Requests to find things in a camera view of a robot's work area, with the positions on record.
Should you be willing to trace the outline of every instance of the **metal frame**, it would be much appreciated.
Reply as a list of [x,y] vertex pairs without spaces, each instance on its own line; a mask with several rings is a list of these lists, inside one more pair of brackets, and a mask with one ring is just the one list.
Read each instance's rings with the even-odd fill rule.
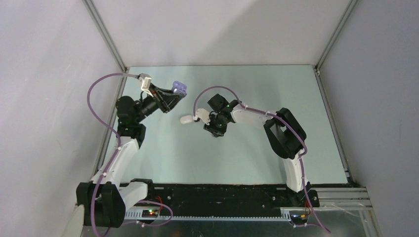
[[[336,128],[335,119],[333,116],[333,113],[331,111],[322,80],[320,77],[320,69],[322,65],[324,64],[325,59],[327,58],[327,55],[329,54],[330,50],[332,49],[336,39],[342,32],[342,29],[344,25],[346,24],[347,20],[351,16],[352,12],[354,11],[357,3],[359,0],[351,0],[348,4],[344,14],[342,15],[337,27],[335,28],[331,38],[329,39],[329,42],[324,49],[321,57],[319,58],[319,61],[315,66],[313,66],[315,77],[317,80],[317,84],[323,99],[323,103],[325,105],[326,113],[328,115],[332,132],[335,137],[336,145],[338,148],[338,152],[340,155],[340,158],[342,160],[342,165],[345,169],[345,172],[347,173],[348,181],[354,181],[354,177],[351,175],[351,165],[350,162],[345,155],[338,130]],[[92,0],[83,0],[83,3],[86,6],[87,11],[91,15],[95,25],[98,28],[98,31],[102,35],[106,45],[108,46],[112,56],[115,58],[118,66],[120,67],[122,72],[128,72],[127,67],[125,66],[120,54],[118,53],[118,50],[112,41],[111,36],[109,35],[109,32],[107,31],[105,24],[103,23],[102,18],[100,17],[100,14],[98,13],[94,3]],[[126,83],[126,78],[124,77],[121,81],[121,84],[118,86],[118,92],[116,98],[120,97],[123,93],[124,86]],[[116,119],[116,110],[114,110],[111,115],[108,118],[108,124],[114,124]],[[100,149],[99,156],[96,161],[96,166],[94,167],[94,170],[92,173],[94,174],[97,172],[99,167],[104,162],[109,140],[111,137],[111,132],[107,131],[102,139],[102,145]],[[316,208],[320,211],[346,211],[349,213],[349,211],[358,211],[359,217],[363,220],[363,227],[366,235],[368,237],[380,237],[382,236],[376,216],[373,211],[373,207],[370,201],[370,198],[368,196],[366,188],[348,188],[348,187],[313,187],[318,192],[319,195],[319,201],[320,201],[320,207]],[[284,211],[303,211],[304,208],[300,207],[292,207],[292,208],[283,208]]]

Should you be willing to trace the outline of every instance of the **table surface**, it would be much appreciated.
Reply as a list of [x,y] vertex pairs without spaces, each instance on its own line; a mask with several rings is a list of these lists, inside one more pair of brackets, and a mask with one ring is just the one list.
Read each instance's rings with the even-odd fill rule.
[[[155,86],[166,89],[178,80],[188,86],[188,95],[168,114],[156,111],[143,121],[145,141],[122,182],[146,178],[155,183],[285,183],[282,158],[272,151],[264,130],[229,124],[224,137],[214,138],[203,130],[202,122],[180,123],[180,117],[192,114],[198,94],[213,85],[231,88],[253,108],[271,112],[290,109],[307,134],[304,164],[309,181],[347,182],[310,65],[131,67],[129,73],[147,73]],[[140,92],[138,81],[128,78],[123,95],[137,100]],[[227,90],[213,89],[200,98],[197,108],[210,111],[207,101],[217,93],[228,101],[234,99]],[[112,136],[105,162],[115,140]]]

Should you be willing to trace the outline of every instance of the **light green tabletop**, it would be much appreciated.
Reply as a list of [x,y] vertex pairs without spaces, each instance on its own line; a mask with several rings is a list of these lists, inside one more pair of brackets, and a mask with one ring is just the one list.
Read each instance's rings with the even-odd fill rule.
[[[231,88],[253,108],[290,109],[307,134],[304,163],[309,181],[347,182],[311,66],[131,67],[129,73],[147,73],[155,86],[165,89],[178,80],[188,86],[188,95],[168,114],[155,111],[143,121],[145,141],[123,182],[147,178],[155,183],[285,183],[282,158],[272,151],[264,130],[230,123],[224,137],[213,138],[202,122],[180,123],[180,117],[192,114],[198,94],[213,85]],[[137,80],[128,78],[123,95],[137,100],[140,92]],[[213,89],[201,97],[197,108],[210,111],[207,101],[217,93],[234,99],[227,90]],[[109,144],[105,161],[114,149],[114,136]]]

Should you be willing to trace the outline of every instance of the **robotic arm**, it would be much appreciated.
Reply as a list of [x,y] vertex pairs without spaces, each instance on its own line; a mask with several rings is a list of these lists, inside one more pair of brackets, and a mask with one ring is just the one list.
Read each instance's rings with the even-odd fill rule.
[[126,210],[147,196],[147,184],[131,182],[119,191],[122,175],[128,167],[134,154],[138,152],[144,141],[146,127],[141,122],[157,109],[163,113],[171,111],[177,103],[186,96],[186,85],[175,81],[172,89],[161,89],[151,83],[151,77],[140,74],[138,77],[141,90],[147,97],[134,101],[129,96],[117,100],[115,107],[118,116],[118,134],[121,145],[117,154],[109,163],[103,164],[88,183],[80,183],[76,189],[77,203],[83,204],[84,225],[90,226],[90,204],[95,185],[100,182],[95,198],[96,226],[119,227],[124,221]]
[[[245,123],[258,128],[263,128],[273,151],[283,158],[287,176],[287,186],[296,193],[302,191],[302,173],[298,155],[302,153],[303,147],[284,124],[274,119],[272,116],[261,115],[246,110],[237,100],[228,103],[228,101],[219,94],[213,96],[208,101],[208,104],[212,108],[212,112],[209,113],[202,108],[197,109],[196,115],[193,118],[194,121],[202,120],[205,123],[204,130],[209,131],[214,137],[224,136],[224,133],[227,131],[227,124],[230,122]],[[304,130],[288,109],[282,108],[280,111],[276,112],[276,115],[287,122],[303,140],[306,139],[307,136]]]

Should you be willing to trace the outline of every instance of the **white wall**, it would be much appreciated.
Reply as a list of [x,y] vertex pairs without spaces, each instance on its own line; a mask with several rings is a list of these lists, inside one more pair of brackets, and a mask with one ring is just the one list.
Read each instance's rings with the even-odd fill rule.
[[321,69],[385,237],[417,236],[419,1],[360,1]]
[[97,0],[128,66],[316,64],[349,0]]
[[[118,67],[80,0],[0,1],[0,230],[60,236],[105,129],[86,93]],[[98,85],[108,118],[119,79]]]

